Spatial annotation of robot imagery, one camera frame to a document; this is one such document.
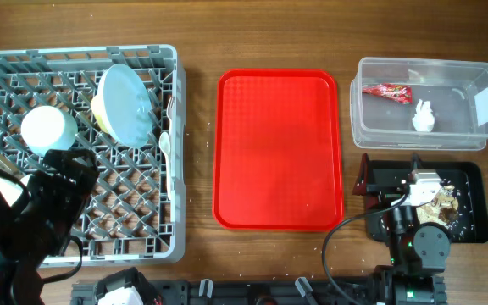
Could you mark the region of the white napkin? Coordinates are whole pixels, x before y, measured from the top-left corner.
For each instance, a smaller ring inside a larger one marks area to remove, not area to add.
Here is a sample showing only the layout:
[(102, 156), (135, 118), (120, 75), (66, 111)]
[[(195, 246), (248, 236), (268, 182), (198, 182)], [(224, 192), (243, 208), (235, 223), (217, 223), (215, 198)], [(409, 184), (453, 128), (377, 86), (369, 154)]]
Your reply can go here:
[(419, 100), (412, 117), (412, 123), (417, 132), (431, 132), (433, 130), (435, 117), (430, 107), (430, 101)]

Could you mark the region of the food scraps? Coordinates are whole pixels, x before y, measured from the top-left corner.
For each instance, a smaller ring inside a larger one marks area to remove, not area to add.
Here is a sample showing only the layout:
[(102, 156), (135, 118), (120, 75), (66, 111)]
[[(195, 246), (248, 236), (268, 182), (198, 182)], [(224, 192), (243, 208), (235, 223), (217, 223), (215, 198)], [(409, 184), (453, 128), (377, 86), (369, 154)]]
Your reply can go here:
[(465, 234), (474, 228), (473, 209), (468, 192), (445, 185), (431, 202), (416, 208), (420, 224), (436, 224), (453, 234)]

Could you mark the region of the red snack wrapper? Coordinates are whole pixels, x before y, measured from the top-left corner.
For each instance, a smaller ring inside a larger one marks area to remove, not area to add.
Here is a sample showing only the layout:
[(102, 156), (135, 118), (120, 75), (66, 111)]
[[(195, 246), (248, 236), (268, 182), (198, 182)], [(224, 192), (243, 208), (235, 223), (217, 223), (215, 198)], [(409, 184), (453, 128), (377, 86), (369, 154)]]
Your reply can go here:
[(413, 91), (410, 86), (384, 83), (376, 86), (364, 87), (362, 93), (387, 98), (400, 104), (413, 103)]

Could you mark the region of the light blue bowl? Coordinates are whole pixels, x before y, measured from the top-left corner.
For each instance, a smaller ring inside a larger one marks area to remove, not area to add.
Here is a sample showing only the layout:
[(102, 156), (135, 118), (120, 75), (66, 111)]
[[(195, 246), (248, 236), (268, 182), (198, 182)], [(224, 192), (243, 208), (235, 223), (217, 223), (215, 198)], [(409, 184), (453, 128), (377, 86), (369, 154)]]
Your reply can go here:
[(20, 134), (28, 148), (41, 157), (51, 149), (69, 150), (75, 143), (77, 132), (75, 119), (53, 106), (32, 109), (20, 125)]

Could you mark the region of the yellow plastic cup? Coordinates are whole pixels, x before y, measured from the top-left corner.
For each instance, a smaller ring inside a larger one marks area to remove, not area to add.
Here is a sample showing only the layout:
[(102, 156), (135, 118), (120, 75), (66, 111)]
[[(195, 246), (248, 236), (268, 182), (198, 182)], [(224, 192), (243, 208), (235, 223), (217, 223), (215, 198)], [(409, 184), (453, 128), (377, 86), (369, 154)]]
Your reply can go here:
[(91, 100), (91, 112), (92, 112), (93, 116), (95, 117), (95, 120), (96, 120), (97, 125), (99, 126), (100, 130), (104, 133), (108, 133), (106, 126), (103, 123), (102, 109), (101, 109), (102, 101), (103, 101), (103, 99), (99, 95), (96, 95)]

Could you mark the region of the light blue plate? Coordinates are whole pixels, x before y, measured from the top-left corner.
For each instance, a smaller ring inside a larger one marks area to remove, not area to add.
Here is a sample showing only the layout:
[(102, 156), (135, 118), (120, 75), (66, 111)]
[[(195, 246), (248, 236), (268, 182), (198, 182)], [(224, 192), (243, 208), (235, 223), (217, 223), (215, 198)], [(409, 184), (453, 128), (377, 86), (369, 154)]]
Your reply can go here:
[(153, 109), (147, 88), (129, 66), (114, 64), (102, 75), (97, 88), (106, 129), (119, 144), (144, 147), (153, 128)]

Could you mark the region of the white plastic spoon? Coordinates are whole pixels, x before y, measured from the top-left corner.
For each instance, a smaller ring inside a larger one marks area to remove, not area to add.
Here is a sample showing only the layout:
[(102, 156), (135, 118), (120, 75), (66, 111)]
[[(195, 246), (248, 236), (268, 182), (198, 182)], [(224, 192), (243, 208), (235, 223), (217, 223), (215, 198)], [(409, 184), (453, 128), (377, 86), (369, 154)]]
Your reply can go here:
[(165, 167), (166, 167), (165, 185), (167, 191), (167, 198), (170, 201), (173, 201), (172, 180), (171, 180), (171, 143), (170, 143), (170, 136), (167, 131), (164, 131), (160, 134), (158, 145), (165, 158)]

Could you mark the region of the white plastic fork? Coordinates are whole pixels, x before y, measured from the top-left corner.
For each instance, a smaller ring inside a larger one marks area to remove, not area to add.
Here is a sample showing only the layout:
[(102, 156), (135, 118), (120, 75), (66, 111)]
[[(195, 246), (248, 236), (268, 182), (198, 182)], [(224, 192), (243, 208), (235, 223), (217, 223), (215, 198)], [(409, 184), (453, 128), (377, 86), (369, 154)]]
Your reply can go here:
[(174, 117), (175, 109), (176, 109), (175, 98), (171, 97), (168, 101), (167, 109), (166, 109), (166, 115), (169, 121), (169, 129), (171, 129), (173, 126), (173, 117)]

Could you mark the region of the mint green bowl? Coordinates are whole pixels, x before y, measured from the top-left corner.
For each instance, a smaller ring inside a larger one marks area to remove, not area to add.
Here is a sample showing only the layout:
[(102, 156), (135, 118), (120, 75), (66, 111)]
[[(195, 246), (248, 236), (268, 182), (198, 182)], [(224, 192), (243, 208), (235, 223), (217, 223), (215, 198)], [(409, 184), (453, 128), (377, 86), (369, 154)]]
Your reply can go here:
[(28, 186), (28, 183), (31, 179), (31, 177), (33, 176), (33, 174), (28, 174), (28, 175), (25, 175), (23, 176), (21, 179), (20, 179), (20, 182), (24, 185), (24, 186)]

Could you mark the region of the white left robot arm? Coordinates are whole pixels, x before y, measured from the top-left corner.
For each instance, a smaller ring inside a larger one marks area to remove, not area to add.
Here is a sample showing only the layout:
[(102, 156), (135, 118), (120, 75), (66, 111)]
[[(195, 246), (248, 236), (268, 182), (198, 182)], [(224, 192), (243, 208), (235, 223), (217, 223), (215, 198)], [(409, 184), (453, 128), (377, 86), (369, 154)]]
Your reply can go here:
[(72, 270), (42, 278), (38, 269), (48, 256), (83, 241), (70, 231), (82, 214), (99, 172), (93, 152), (51, 149), (43, 162), (49, 175), (37, 170), (23, 184), (0, 169), (0, 304), (40, 304), (45, 285), (67, 280)]

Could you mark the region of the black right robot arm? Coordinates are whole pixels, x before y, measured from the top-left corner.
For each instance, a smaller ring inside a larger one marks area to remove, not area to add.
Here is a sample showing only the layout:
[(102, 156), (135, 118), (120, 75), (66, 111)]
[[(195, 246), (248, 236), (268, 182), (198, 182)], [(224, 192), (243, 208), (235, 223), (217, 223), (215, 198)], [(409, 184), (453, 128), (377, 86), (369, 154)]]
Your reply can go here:
[(366, 304), (445, 304), (445, 284), (438, 274), (446, 269), (451, 237), (436, 223), (420, 223), (417, 207), (431, 203), (441, 190), (433, 169), (417, 167), (406, 179), (381, 183), (367, 154), (362, 156), (353, 193), (373, 204), (363, 216), (376, 220), (385, 232), (391, 264), (378, 265), (366, 279)]

